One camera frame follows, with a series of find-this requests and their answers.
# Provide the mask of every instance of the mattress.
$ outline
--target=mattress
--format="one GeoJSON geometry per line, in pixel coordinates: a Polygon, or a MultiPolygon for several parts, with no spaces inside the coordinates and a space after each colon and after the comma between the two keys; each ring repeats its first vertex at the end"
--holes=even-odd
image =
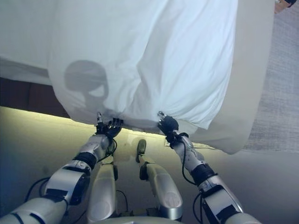
{"type": "Polygon", "coordinates": [[[2,1],[0,76],[53,85],[74,120],[94,123],[101,110],[157,132],[163,110],[194,142],[241,150],[263,87],[274,1],[132,2],[2,1]]]}

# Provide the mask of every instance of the robotic hand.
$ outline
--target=robotic hand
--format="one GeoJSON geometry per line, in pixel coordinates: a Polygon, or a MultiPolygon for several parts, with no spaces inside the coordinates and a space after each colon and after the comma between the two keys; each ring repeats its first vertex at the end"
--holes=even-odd
{"type": "Polygon", "coordinates": [[[159,112],[158,115],[161,118],[158,127],[166,135],[170,147],[182,161],[184,178],[199,189],[209,222],[211,224],[260,224],[252,216],[243,213],[238,199],[204,161],[203,155],[194,149],[188,135],[178,132],[177,121],[163,112],[159,112]],[[189,171],[194,182],[186,178],[184,168],[189,171]]]}
{"type": "Polygon", "coordinates": [[[81,147],[74,159],[51,176],[45,195],[24,203],[1,218],[0,224],[58,224],[69,206],[82,201],[91,171],[97,162],[113,154],[116,149],[113,138],[120,132],[123,123],[113,119],[105,125],[100,113],[97,119],[95,135],[81,147]]]}

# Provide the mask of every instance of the white fabric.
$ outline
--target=white fabric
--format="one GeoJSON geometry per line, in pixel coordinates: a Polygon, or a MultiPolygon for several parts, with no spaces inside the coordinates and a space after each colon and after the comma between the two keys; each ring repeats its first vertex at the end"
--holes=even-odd
{"type": "Polygon", "coordinates": [[[162,110],[208,128],[232,67],[237,0],[63,0],[49,75],[72,119],[102,111],[156,126],[162,110]]]}

